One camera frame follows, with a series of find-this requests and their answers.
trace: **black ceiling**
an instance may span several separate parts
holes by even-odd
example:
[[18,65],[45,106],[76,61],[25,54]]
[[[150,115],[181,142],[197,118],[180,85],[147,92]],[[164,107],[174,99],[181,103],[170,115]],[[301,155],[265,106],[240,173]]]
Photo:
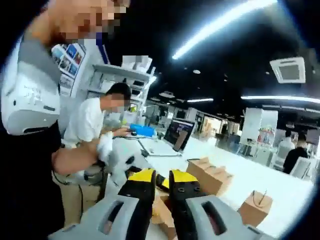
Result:
[[[131,0],[120,26],[115,27],[113,34],[104,35],[111,64],[120,65],[122,55],[148,55],[153,58],[157,75],[149,99],[157,97],[168,102],[168,98],[159,96],[163,91],[172,92],[182,100],[214,98],[209,103],[177,103],[177,106],[192,106],[214,115],[228,114],[236,120],[246,107],[279,105],[274,101],[243,101],[240,98],[243,95],[320,98],[320,67],[313,49],[319,42],[315,26],[310,24],[312,14],[307,13],[314,6],[302,0],[280,2],[246,14],[198,43],[181,58],[172,59],[202,26],[239,2],[243,1]],[[279,84],[269,62],[297,56],[305,60],[306,84]],[[285,105],[295,106],[296,102]],[[315,104],[300,102],[299,105],[320,110]],[[282,111],[281,118],[287,121],[292,116]]]

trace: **person in background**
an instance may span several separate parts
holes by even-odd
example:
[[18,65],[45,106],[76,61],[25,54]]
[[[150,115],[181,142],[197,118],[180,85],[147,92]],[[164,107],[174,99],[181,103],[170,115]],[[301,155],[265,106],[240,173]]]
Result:
[[[118,82],[112,85],[104,96],[85,100],[79,109],[71,114],[64,133],[65,144],[74,148],[78,143],[98,140],[101,134],[107,133],[102,131],[106,112],[123,112],[128,109],[130,98],[130,87],[126,83]],[[110,140],[112,137],[128,135],[128,130],[123,127],[110,132]]]
[[[37,73],[45,73],[58,90],[61,72],[49,54],[52,47],[102,32],[102,26],[107,26],[117,14],[125,13],[129,3],[130,0],[50,1],[16,44],[19,47],[17,62],[7,61],[12,65],[4,68],[17,66],[22,57],[20,53],[24,53],[23,61],[33,70],[27,77],[39,78]],[[6,80],[17,82],[20,76],[21,73]],[[65,222],[61,190],[53,182],[52,171],[72,174],[85,170],[97,161],[96,146],[61,148],[58,121],[44,130],[24,135],[11,135],[0,124],[0,139],[1,154],[6,159],[2,165],[5,206],[2,237],[47,239],[49,234],[63,228]],[[10,230],[17,224],[18,229]]]
[[296,148],[291,150],[285,158],[285,161],[283,164],[284,173],[286,174],[291,173],[299,157],[302,157],[302,158],[308,157],[307,151],[305,149],[307,144],[306,141],[307,141],[306,135],[303,133],[300,133],[298,136],[298,141],[296,143]]
[[291,141],[291,130],[285,131],[285,138],[279,143],[278,149],[280,147],[285,147],[288,149],[294,149],[295,144]]

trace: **desk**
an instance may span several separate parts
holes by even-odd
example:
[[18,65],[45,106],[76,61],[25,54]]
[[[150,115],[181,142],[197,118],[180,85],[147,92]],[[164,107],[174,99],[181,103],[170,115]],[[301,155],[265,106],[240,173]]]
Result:
[[[226,170],[234,175],[231,185],[220,197],[231,208],[237,210],[253,190],[262,193],[267,190],[267,195],[273,198],[273,204],[269,215],[257,228],[274,238],[279,238],[296,221],[304,207],[308,206],[309,198],[315,190],[310,181],[262,166],[193,137],[190,137],[181,157],[149,156],[146,161],[161,175],[169,177],[172,169],[185,171],[187,159],[203,157],[209,157],[209,161],[217,167],[226,166]],[[155,238],[147,239],[166,239],[157,238],[160,231],[157,226],[150,229],[154,234],[149,233],[149,236]]]

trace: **office room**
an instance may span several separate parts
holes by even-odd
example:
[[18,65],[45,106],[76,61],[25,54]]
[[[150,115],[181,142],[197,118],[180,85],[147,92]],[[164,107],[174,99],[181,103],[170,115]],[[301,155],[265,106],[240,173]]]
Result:
[[6,60],[0,134],[4,151],[21,146],[8,224],[51,240],[311,235],[311,3],[106,2],[38,6]]

